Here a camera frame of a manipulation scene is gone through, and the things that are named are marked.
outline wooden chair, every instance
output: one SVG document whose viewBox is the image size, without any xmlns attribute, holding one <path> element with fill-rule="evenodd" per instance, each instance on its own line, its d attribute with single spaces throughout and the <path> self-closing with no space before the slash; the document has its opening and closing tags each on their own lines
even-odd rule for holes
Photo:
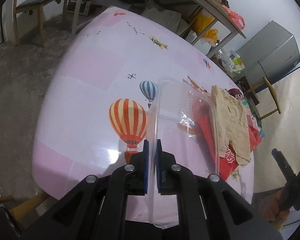
<svg viewBox="0 0 300 240">
<path fill-rule="evenodd" d="M 17 46 L 20 44 L 19 42 L 19 33 L 18 33 L 18 26 L 17 26 L 17 13 L 30 11 L 30 10 L 38 10 L 38 21 L 39 21 L 39 30 L 41 36 L 41 44 L 44 47 L 44 32 L 43 32 L 43 22 L 44 22 L 44 15 L 43 15 L 43 6 L 52 1 L 60 1 L 61 0 L 26 0 L 23 3 L 17 6 L 17 0 L 13 0 L 13 26 L 14 32 L 16 36 L 16 44 Z M 68 0 L 64 0 L 63 3 L 63 11 L 62 11 L 62 27 L 65 27 L 66 22 L 66 11 L 67 11 L 67 2 Z"/>
<path fill-rule="evenodd" d="M 47 193 L 42 192 L 9 211 L 0 207 L 0 240 L 18 239 L 21 234 L 18 223 L 48 197 Z M 13 200 L 12 195 L 0 197 L 0 204 L 11 200 Z"/>
<path fill-rule="evenodd" d="M 266 85 L 268 86 L 269 91 L 270 91 L 270 94 L 271 94 L 271 96 L 272 96 L 272 98 L 273 98 L 273 100 L 274 100 L 275 105 L 277 106 L 277 108 L 274 109 L 274 110 L 272 110 L 271 112 L 269 112 L 269 113 L 267 113 L 267 114 L 265 114 L 265 115 L 263 115 L 263 116 L 260 117 L 260 116 L 259 116 L 259 113 L 258 113 L 258 111 L 257 111 L 257 109 L 256 109 L 256 107 L 255 107 L 255 104 L 252 103 L 251 100 L 249 100 L 249 97 L 250 97 L 249 94 L 250 94 L 251 92 L 253 92 L 256 88 L 262 86 L 263 84 L 266 84 Z M 274 114 L 274 113 L 277 112 L 277 111 L 278 111 L 279 114 L 281 114 L 281 109 L 280 109 L 280 105 L 279 105 L 279 102 L 278 102 L 277 94 L 275 93 L 273 86 L 270 84 L 270 82 L 268 81 L 268 79 L 267 79 L 266 77 L 263 77 L 263 81 L 262 81 L 262 82 L 260 82 L 259 84 L 253 86 L 253 87 L 250 88 L 249 90 L 247 90 L 247 91 L 245 92 L 245 96 L 246 96 L 247 99 L 249 100 L 249 103 L 250 103 L 250 104 L 252 105 L 252 107 L 254 108 L 254 110 L 255 110 L 255 112 L 256 112 L 256 114 L 257 114 L 257 116 L 258 116 L 258 118 L 259 118 L 260 120 L 265 119 L 266 117 L 270 116 L 271 114 Z"/>
</svg>

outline transparent plastic box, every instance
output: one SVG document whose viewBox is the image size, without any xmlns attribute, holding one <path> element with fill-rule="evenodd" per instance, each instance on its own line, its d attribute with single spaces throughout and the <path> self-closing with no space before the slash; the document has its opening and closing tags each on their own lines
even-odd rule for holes
<svg viewBox="0 0 300 240">
<path fill-rule="evenodd" d="M 160 79 L 158 95 L 148 112 L 147 128 L 150 143 L 149 221 L 156 227 L 169 228 L 179 223 L 176 195 L 158 193 L 155 170 L 157 139 L 161 139 L 163 151 L 172 153 L 176 162 L 189 168 L 193 174 L 205 178 L 212 173 L 219 174 L 219 157 L 215 156 L 215 164 L 202 130 L 196 123 L 196 119 L 202 116 L 208 118 L 213 138 L 216 138 L 215 107 L 210 95 L 186 82 L 169 77 Z"/>
</svg>

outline white wall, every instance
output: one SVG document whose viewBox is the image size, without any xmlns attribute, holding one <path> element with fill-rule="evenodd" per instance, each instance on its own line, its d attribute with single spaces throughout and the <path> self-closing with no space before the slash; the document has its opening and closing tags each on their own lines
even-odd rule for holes
<svg viewBox="0 0 300 240">
<path fill-rule="evenodd" d="M 24 2 L 26 0 L 17 0 L 17 5 Z M 3 5 L 3 34 L 5 37 L 5 41 L 13 41 L 15 42 L 14 30 L 12 25 L 12 6 L 13 0 L 6 0 Z M 62 13 L 63 8 L 63 0 L 60 4 L 56 2 L 51 2 L 43 7 L 45 20 L 49 20 L 54 16 L 57 16 Z M 29 32 L 31 29 L 37 27 L 38 25 L 38 14 L 36 10 L 32 15 L 29 13 L 20 13 L 17 14 L 17 23 L 18 23 L 18 31 L 19 36 L 22 37 L 24 34 Z"/>
<path fill-rule="evenodd" d="M 226 46 L 225 50 L 241 48 L 249 39 L 266 26 L 271 20 L 274 20 L 282 27 L 291 32 L 297 41 L 300 51 L 300 8 L 294 0 L 228 0 L 230 9 L 240 14 L 245 21 L 245 28 L 242 30 L 247 39 L 237 35 Z M 219 30 L 219 38 L 224 38 L 227 31 L 221 24 L 216 24 Z M 207 52 L 209 46 L 201 45 L 196 47 Z"/>
</svg>

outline blue striped hot air balloon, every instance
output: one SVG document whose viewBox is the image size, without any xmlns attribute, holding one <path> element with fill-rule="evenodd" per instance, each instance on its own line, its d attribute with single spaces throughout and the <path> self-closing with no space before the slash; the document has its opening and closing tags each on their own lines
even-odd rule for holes
<svg viewBox="0 0 300 240">
<path fill-rule="evenodd" d="M 142 81 L 139 87 L 143 95 L 149 100 L 148 107 L 150 108 L 158 89 L 157 85 L 151 81 Z"/>
</svg>

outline beige curtain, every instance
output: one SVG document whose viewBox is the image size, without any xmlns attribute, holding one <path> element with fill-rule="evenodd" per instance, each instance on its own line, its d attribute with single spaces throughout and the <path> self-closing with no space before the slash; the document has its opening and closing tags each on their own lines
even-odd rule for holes
<svg viewBox="0 0 300 240">
<path fill-rule="evenodd" d="M 278 165 L 271 155 L 273 148 L 283 153 L 293 171 L 300 170 L 300 68 L 274 84 L 282 110 L 262 120 L 265 138 L 254 150 L 254 192 L 263 192 L 286 183 Z M 258 93 L 260 115 L 276 106 L 268 89 Z"/>
</svg>

